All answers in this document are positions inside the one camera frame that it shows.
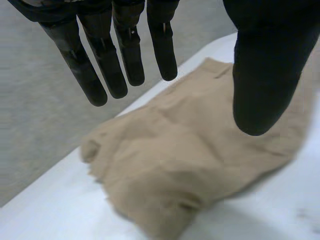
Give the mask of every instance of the khaki fabric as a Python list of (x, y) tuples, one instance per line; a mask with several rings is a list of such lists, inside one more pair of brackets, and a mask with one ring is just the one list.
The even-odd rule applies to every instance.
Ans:
[(262, 136), (233, 119), (232, 64), (206, 59), (147, 105), (107, 121), (81, 146), (115, 209), (155, 240), (175, 240), (195, 215), (292, 160), (313, 109), (311, 77)]

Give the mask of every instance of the metal pin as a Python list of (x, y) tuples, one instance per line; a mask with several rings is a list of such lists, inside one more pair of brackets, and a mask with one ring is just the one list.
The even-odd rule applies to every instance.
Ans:
[(101, 43), (102, 43), (103, 49), (106, 49), (106, 45), (105, 45), (105, 41), (104, 41), (104, 39), (103, 39), (103, 38), (100, 38), (100, 40), (101, 40)]
[(76, 53), (75, 53), (75, 51), (71, 51), (71, 54), (72, 54), (72, 56), (75, 58), (75, 59), (77, 59), (77, 55), (76, 55)]

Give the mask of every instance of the crumpled fabric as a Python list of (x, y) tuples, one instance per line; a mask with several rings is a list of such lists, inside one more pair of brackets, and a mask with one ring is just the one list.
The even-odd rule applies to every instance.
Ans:
[(81, 145), (108, 201), (150, 239), (178, 239), (197, 213), (284, 166), (303, 143), (315, 100), (312, 72), (302, 74), (271, 130), (249, 136), (234, 122), (232, 68), (207, 58)]

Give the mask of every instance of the gray carpet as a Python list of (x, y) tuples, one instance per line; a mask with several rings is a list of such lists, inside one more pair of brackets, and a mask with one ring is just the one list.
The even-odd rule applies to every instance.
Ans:
[[(89, 104), (54, 43), (7, 1), (0, 3), (0, 206), (66, 156), (161, 78), (144, 12), (138, 24), (146, 83), (97, 108)], [(182, 0), (172, 21), (177, 63), (236, 31), (222, 0)], [(81, 39), (103, 79), (82, 28)], [(114, 44), (116, 37), (112, 30)]]

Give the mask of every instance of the white table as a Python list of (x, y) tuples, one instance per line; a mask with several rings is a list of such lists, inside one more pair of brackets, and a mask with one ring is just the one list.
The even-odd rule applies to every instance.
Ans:
[[(179, 77), (205, 57), (233, 62), (236, 34), (205, 46), (179, 67)], [(161, 81), (121, 114), (171, 83)], [(75, 149), (0, 210), (2, 240), (145, 240), (118, 216), (87, 175)], [(275, 175), (200, 214), (182, 240), (320, 240), (320, 97), (296, 159)]]

